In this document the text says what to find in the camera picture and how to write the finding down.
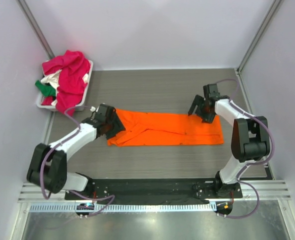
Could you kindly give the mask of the orange t shirt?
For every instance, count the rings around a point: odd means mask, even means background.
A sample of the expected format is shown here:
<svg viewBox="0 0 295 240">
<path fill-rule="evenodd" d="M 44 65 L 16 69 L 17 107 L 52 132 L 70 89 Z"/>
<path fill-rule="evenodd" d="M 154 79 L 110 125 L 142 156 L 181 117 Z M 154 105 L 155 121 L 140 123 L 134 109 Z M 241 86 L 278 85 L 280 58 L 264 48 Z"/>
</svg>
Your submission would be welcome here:
<svg viewBox="0 0 295 240">
<path fill-rule="evenodd" d="M 107 140 L 108 146 L 196 146 L 222 145 L 220 118 L 205 123 L 197 115 L 139 112 L 117 109 L 125 130 Z"/>
</svg>

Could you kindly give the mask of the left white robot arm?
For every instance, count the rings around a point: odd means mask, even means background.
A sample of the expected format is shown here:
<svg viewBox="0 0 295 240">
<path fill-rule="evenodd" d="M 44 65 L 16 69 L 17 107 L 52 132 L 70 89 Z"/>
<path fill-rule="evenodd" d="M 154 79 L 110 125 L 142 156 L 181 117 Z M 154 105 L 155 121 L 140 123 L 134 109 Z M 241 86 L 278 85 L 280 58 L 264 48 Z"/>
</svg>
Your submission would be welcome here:
<svg viewBox="0 0 295 240">
<path fill-rule="evenodd" d="M 35 147 L 26 179 L 41 188 L 45 199 L 60 191 L 68 191 L 84 200 L 93 196 L 93 179 L 81 173 L 68 172 L 68 161 L 97 138 L 105 136 L 109 140 L 126 128 L 113 106 L 102 103 L 98 107 L 90 107 L 90 112 L 90 117 L 82 122 L 75 120 L 76 129 L 66 136 Z"/>
</svg>

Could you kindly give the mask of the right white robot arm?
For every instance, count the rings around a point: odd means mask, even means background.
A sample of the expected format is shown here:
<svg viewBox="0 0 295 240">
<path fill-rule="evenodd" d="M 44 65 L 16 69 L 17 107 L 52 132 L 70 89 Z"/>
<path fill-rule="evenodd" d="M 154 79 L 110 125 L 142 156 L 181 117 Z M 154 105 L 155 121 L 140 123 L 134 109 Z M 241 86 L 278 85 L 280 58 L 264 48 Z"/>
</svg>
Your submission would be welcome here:
<svg viewBox="0 0 295 240">
<path fill-rule="evenodd" d="M 195 113 L 203 123 L 212 124 L 215 117 L 223 117 L 232 126 L 232 156 L 214 177 L 210 186 L 199 190 L 209 191 L 212 198 L 228 198 L 238 189 L 243 173 L 270 154 L 268 121 L 243 110 L 226 95 L 221 95 L 216 83 L 203 86 L 203 96 L 196 95 L 188 111 Z"/>
</svg>

